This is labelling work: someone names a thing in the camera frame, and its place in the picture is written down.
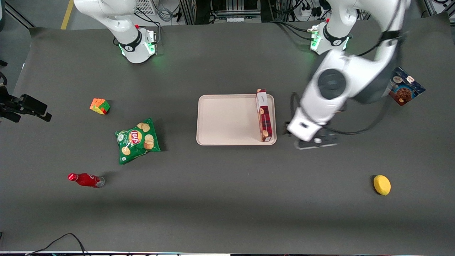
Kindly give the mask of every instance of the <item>lay's logo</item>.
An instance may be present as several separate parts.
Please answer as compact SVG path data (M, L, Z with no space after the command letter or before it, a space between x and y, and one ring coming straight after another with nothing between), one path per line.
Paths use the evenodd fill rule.
M142 140L142 133L132 130L130 132L130 135L128 136L128 139L131 141L133 144L139 144Z

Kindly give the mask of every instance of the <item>bottle cap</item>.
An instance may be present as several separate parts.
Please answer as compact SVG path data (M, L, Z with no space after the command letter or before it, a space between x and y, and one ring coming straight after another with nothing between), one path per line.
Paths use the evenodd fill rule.
M70 175L68 175L68 179L71 181L75 181L75 180L77 180L77 178L79 178L79 175L77 175L75 173L70 173Z

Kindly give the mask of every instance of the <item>rubik's cube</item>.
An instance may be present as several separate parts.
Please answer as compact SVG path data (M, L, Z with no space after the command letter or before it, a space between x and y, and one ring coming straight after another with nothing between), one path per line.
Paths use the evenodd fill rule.
M109 103L107 103L107 100L105 99L93 99L90 105L90 109L95 111L98 114L105 115L111 106L109 106Z

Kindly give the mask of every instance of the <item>yellow floor line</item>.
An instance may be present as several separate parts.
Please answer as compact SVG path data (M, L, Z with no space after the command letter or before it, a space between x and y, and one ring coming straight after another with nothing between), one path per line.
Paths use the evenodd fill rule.
M70 0L70 2L68 3L68 7L66 8L65 17L63 18L60 29L66 29L66 26L68 25L68 22L70 21L70 16L71 16L71 11L73 10L73 6L74 6L74 2L73 2L73 0Z

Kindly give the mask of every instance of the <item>gray table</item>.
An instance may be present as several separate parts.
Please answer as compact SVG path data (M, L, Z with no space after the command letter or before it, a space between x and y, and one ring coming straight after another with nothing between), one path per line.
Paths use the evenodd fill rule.
M415 20L404 44L403 68L424 94L394 103L367 133L304 151L284 136L258 147L195 140L204 94L266 88L278 130L290 120L290 93L303 92L315 55L275 24L165 27L158 55L138 65L107 30L33 30L15 94L48 103L53 119L1 124L0 249L35 250L73 232L90 251L454 255L448 22ZM349 51L360 53L379 30L358 22L353 34ZM107 116L88 109L94 97L112 101ZM381 106L349 102L333 126L362 128ZM114 131L148 117L166 151L119 166ZM107 185L78 186L70 172L103 175ZM390 178L390 195L375 194L374 174ZM78 246L67 238L52 249Z

